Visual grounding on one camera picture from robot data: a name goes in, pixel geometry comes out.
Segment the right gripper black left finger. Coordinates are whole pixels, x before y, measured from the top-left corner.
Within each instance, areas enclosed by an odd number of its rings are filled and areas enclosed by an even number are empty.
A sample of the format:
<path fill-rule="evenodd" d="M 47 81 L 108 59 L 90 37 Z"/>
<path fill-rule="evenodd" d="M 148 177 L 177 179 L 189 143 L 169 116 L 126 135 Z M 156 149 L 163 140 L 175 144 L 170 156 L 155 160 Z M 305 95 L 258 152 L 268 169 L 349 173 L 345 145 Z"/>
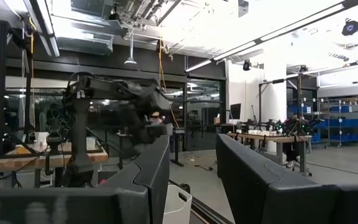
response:
<path fill-rule="evenodd" d="M 162 224 L 169 137 L 95 188 L 0 189 L 0 224 Z"/>

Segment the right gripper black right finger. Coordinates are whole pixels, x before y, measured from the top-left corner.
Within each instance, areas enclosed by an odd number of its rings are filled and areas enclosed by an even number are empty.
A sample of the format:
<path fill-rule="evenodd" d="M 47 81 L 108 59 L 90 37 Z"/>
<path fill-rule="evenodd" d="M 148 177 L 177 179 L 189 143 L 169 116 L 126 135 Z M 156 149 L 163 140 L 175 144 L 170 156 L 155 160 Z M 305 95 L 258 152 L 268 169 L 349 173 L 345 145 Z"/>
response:
<path fill-rule="evenodd" d="M 358 224 L 358 185 L 321 185 L 216 136 L 218 173 L 236 224 Z"/>

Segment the white plastic bin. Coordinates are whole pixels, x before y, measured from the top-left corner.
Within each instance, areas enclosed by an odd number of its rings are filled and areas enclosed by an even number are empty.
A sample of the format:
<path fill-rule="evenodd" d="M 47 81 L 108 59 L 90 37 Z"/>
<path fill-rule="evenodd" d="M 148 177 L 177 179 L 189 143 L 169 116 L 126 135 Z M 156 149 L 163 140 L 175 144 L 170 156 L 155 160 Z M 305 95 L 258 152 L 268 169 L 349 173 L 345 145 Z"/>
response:
<path fill-rule="evenodd" d="M 170 184 L 167 190 L 162 224 L 189 224 L 193 196 Z"/>

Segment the wooden workbench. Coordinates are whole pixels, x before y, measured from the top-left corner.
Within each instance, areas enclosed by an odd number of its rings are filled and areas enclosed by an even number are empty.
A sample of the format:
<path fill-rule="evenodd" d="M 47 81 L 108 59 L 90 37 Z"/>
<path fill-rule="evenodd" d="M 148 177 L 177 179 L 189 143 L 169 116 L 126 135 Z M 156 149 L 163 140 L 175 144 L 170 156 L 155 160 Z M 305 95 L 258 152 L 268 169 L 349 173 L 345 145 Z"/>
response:
<path fill-rule="evenodd" d="M 308 175 L 310 177 L 313 175 L 306 166 L 306 152 L 308 149 L 311 149 L 311 136 L 266 136 L 240 133 L 227 133 L 227 135 L 236 141 L 245 144 L 246 146 L 249 145 L 252 150 L 259 152 L 261 155 L 281 166 L 288 164 L 288 162 L 285 161 L 283 145 L 286 143 L 292 143 L 292 146 L 298 146 L 300 153 L 300 158 L 296 158 L 294 161 L 295 165 L 292 168 L 292 171 L 295 171 L 295 169 L 298 168 L 302 175 Z M 272 142 L 276 144 L 275 153 L 262 149 L 263 143 L 268 144 Z"/>
<path fill-rule="evenodd" d="M 51 168 L 63 167 L 67 165 L 71 158 L 71 143 L 63 143 L 60 150 L 63 150 L 65 155 L 50 156 L 49 166 Z M 46 156 L 36 156 L 35 154 L 29 157 L 21 158 L 7 158 L 0 159 L 0 172 L 15 171 L 23 168 L 24 170 L 43 169 L 45 168 Z M 108 153 L 98 143 L 95 144 L 95 148 L 88 151 L 88 156 L 92 163 L 102 163 L 108 160 Z"/>

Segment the blue storage shelving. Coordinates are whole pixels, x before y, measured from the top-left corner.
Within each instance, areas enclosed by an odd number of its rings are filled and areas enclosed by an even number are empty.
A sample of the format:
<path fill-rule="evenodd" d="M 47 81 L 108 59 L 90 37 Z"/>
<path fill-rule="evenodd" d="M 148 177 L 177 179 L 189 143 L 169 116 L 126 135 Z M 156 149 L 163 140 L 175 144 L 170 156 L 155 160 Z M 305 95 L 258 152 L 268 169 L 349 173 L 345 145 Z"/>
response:
<path fill-rule="evenodd" d="M 358 98 L 302 98 L 287 100 L 287 115 L 300 112 L 312 122 L 311 144 L 341 147 L 358 143 Z"/>

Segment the hanging pendant lamp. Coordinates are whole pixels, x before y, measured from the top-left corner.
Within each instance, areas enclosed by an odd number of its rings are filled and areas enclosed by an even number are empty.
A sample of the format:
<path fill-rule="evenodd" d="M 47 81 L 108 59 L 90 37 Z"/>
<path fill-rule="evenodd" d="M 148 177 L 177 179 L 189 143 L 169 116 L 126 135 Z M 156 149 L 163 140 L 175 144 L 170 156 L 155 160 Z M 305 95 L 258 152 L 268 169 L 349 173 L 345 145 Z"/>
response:
<path fill-rule="evenodd" d="M 129 35 L 130 37 L 130 45 L 129 45 L 129 57 L 124 62 L 124 65 L 131 66 L 131 65 L 137 65 L 137 62 L 134 59 L 134 36 L 133 33 Z"/>

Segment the black wall monitor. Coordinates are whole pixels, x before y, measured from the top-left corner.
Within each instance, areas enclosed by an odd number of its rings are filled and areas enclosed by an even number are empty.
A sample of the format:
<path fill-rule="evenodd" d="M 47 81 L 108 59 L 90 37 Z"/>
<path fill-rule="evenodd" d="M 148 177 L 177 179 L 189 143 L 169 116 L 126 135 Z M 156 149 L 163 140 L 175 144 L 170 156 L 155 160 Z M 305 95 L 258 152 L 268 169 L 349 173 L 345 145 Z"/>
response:
<path fill-rule="evenodd" d="M 241 118 L 241 104 L 233 104 L 230 106 L 230 118 L 240 119 Z"/>

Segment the black metal station frame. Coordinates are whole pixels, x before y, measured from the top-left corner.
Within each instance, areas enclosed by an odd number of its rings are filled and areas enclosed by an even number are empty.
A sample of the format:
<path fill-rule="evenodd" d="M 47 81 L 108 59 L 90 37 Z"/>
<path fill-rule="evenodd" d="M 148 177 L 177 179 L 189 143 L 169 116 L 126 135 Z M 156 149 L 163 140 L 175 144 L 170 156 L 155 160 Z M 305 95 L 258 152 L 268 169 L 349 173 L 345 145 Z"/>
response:
<path fill-rule="evenodd" d="M 33 75 L 33 54 L 28 48 L 28 41 L 19 37 L 15 30 L 11 27 L 8 21 L 0 20 L 0 157 L 6 153 L 3 150 L 3 137 L 4 134 L 9 134 L 5 125 L 4 116 L 4 96 L 6 94 L 6 59 L 7 59 L 7 46 L 9 44 L 8 37 L 20 48 L 24 56 L 24 71 L 25 75 L 25 109 L 24 109 L 24 134 L 26 135 L 25 142 L 28 141 L 30 132 L 30 95 L 31 95 L 31 80 Z"/>

